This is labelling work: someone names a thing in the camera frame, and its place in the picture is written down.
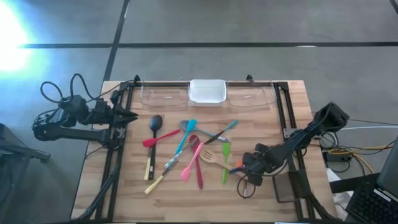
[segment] black spoon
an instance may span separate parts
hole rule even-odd
[[[156,132],[162,127],[163,119],[160,115],[153,116],[149,121],[149,127],[154,132],[153,138],[156,138]],[[149,180],[154,179],[155,174],[155,156],[156,156],[156,143],[150,149],[150,164],[149,164]]]

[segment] wooden spatula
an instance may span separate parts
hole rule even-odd
[[[233,169],[233,167],[231,167],[230,165],[228,165],[228,164],[226,164],[224,162],[224,158],[222,158],[219,155],[215,154],[212,150],[204,149],[204,150],[202,150],[199,153],[199,156],[205,162],[218,164],[218,165],[220,165],[220,166],[222,166],[222,167],[224,167],[225,169],[228,169],[228,170]],[[240,176],[240,177],[244,177],[244,174],[242,172],[236,172],[235,174]]]

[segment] laptop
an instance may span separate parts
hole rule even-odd
[[[363,223],[398,224],[398,137],[376,183],[363,182],[346,211]]]

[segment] yellow handle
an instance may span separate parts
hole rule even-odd
[[[150,167],[150,158],[148,158],[147,169],[145,170],[144,180],[148,180],[148,177],[149,177],[149,167]]]
[[[155,187],[156,185],[163,179],[163,176],[160,176],[153,184],[151,184],[146,190],[145,194],[149,194]]]

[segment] red spatula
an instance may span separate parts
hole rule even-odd
[[[189,138],[189,142],[192,142],[197,136],[196,135],[191,135]],[[197,151],[198,146],[200,145],[199,138],[197,138],[197,141],[192,145],[191,149],[193,153]],[[198,186],[200,189],[203,189],[203,179],[201,177],[201,170],[200,170],[200,165],[199,165],[199,157],[196,157],[195,159],[195,165],[197,167],[197,178],[198,178]]]
[[[161,136],[161,137],[159,137],[159,138],[150,138],[150,139],[143,140],[143,141],[142,141],[142,144],[144,145],[144,147],[151,147],[151,146],[153,146],[158,140],[161,140],[161,139],[163,139],[163,138],[172,136],[173,134],[177,134],[177,133],[179,133],[180,131],[181,131],[181,130],[178,129],[178,130],[172,131],[172,132],[170,132],[170,133],[168,133],[168,134],[165,134],[165,135],[163,135],[163,136]]]

